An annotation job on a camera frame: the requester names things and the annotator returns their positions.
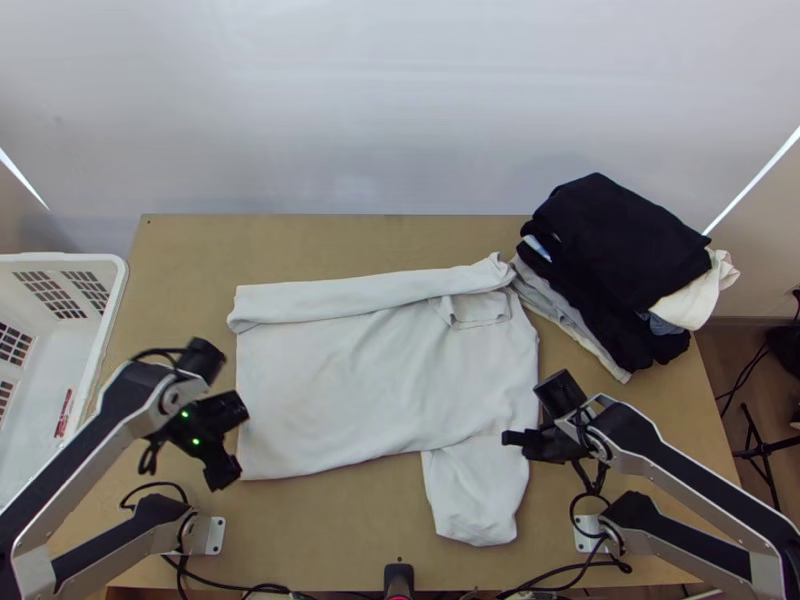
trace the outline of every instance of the white wall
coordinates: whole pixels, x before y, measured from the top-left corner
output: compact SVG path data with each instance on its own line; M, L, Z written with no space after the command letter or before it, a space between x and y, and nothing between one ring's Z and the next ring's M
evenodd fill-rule
M529 213L595 170L702 229L800 123L793 0L0 14L0 146L87 251L142 212Z
M0 162L0 253L74 250L53 216Z
M792 317L800 287L800 143L796 143L710 233L742 275L718 317Z

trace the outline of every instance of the wooden table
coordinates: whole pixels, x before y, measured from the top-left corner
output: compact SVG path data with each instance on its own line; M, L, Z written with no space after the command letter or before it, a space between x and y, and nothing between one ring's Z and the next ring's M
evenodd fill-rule
M235 384L235 337L225 325L238 284L352 277L470 264L500 250L510 258L522 217L145 216L130 255L131 276L101 380L128 357L153 346L212 341L229 363L215 392ZM738 484L703 362L693 343L666 367L621 385L551 323L532 317L541 336L539 375L568 367L583 389L631 402L678 448ZM235 448L230 435L228 447ZM56 551L126 518L117 510L136 474L137 442L95 486L54 536ZM201 463L167 447L158 479L185 486L190 499L227 517L223 552L193 558L190 568L218 581L272 581L304 591L377 590L383 566L414 565L418 589L512 587L584 559L574 548L567 507L581 491L568 466L531 464L513 543L474 548L438 537L416 453L293 479L237 482L211 493ZM713 531L641 478L611 472L604 493L649 493L666 513ZM581 585L682 583L694 579L657 558L632 558L634 572L591 569ZM175 573L148 558L115 585L174 587Z

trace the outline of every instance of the white cloth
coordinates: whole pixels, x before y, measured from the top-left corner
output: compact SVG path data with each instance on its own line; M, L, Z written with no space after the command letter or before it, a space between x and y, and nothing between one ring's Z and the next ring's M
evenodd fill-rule
M630 381L631 374L614 361L608 350L586 325L577 308L555 291L546 279L539 277L519 256L511 259L511 265L519 275L511 282L511 286L519 294L525 308L558 325L582 348L594 354L614 379L620 383Z
M245 479L423 451L436 531L516 537L528 482L505 429L535 427L538 336L495 253L474 265L240 286L228 325Z
M689 331L697 331L708 321L720 291L736 283L741 273L733 266L729 252L710 248L706 251L711 258L711 270L677 292L661 298L650 307L650 312Z

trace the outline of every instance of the laundry basket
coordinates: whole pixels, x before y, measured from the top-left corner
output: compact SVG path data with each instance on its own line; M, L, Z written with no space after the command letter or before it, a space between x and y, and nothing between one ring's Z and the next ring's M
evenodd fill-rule
M80 425L127 279L110 254L0 254L0 507Z

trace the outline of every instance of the light strip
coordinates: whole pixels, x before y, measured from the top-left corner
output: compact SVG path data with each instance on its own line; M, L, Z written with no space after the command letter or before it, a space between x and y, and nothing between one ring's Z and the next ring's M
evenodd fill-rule
M764 177L764 175L769 173L770 169L772 169L772 167L775 166L775 163L778 162L781 158L783 158L783 155L789 151L789 148L794 146L795 142L798 139L800 139L800 127L794 130L794 133L792 133L792 135L789 136L789 139L784 142L783 146L781 146L780 149L775 153L775 156L773 156L769 160L769 162L766 165L764 165L764 168L758 172L758 175L753 177L753 180L750 183L748 183L741 192L739 192L739 195L736 196L736 198L734 198L731 201L731 203L728 204L728 206L726 206L721 213L719 213L716 219L711 221L711 224L708 227L706 227L705 231L703 231L703 235L708 235L709 233L711 233L711 230L714 229L714 227L716 227L717 225L719 225L722 219L728 216L728 213L731 212L733 208L737 204L739 204L739 202L741 202L742 198L744 198L748 193L750 193L750 190L752 190L753 187L759 181L761 181L761 178Z
M22 185L24 185L26 188L28 188L28 191L31 194L33 194L34 197L39 202L42 203L42 206L44 206L47 210L50 210L50 207L47 206L47 202L42 200L42 197L36 192L35 189L33 189L33 186L30 183L28 183L28 180L25 179L25 176L20 172L20 170L17 168L17 166L13 162L11 162L11 159L8 157L8 154L3 152L2 148L0 148L0 163L4 164L6 167L8 167L9 171L11 171L14 175L16 175L17 179L20 180Z

